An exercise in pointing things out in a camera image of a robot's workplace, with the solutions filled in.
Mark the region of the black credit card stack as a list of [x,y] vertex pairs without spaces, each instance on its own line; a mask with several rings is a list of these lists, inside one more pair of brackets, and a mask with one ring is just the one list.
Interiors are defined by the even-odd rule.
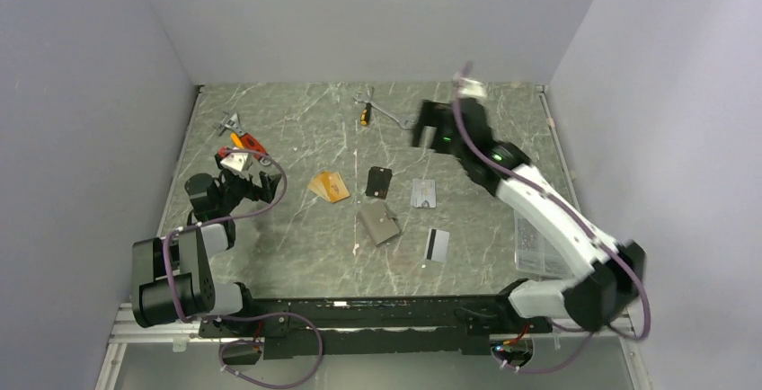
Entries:
[[365,195],[370,198],[385,199],[389,192],[392,177],[393,171],[390,168],[372,166],[368,170]]

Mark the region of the gold credit card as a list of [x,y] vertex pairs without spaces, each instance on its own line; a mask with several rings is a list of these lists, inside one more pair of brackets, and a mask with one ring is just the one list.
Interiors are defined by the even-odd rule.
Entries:
[[339,202],[350,196],[350,192],[338,172],[322,171],[318,173],[308,183],[307,188],[330,203]]

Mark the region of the grey card holder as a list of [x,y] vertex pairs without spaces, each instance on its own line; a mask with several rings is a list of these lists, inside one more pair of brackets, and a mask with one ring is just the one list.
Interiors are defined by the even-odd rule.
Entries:
[[383,201],[363,204],[359,208],[358,220],[375,246],[384,244],[402,233],[397,215]]

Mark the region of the single silver credit card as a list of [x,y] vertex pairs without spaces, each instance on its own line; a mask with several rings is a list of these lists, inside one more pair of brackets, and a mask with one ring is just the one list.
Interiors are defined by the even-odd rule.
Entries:
[[428,232],[424,259],[444,263],[447,260],[447,249],[450,233],[448,231],[431,228]]

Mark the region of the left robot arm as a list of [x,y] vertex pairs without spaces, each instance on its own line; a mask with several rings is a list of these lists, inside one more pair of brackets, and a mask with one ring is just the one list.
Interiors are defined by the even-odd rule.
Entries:
[[216,282],[209,259],[235,245],[232,211],[248,199],[270,204],[275,199],[280,174],[259,173],[242,178],[227,169],[214,177],[192,175],[184,184],[191,203],[187,226],[171,240],[154,237],[133,244],[131,303],[137,324],[143,328],[173,323],[181,317],[222,315],[223,325],[234,335],[251,333],[258,311],[248,305],[249,291],[241,282]]

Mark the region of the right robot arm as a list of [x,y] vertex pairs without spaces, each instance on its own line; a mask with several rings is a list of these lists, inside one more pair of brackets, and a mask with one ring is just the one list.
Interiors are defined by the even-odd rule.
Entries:
[[430,148],[452,155],[469,179],[527,220],[561,255],[567,279],[523,280],[501,292],[495,307],[500,328],[515,332],[531,318],[571,319],[586,332],[607,327],[635,301],[643,308],[645,338],[651,305],[644,288],[646,253],[595,227],[562,197],[518,146],[494,138],[486,109],[474,98],[452,103],[424,100],[412,127],[420,146],[431,127]]

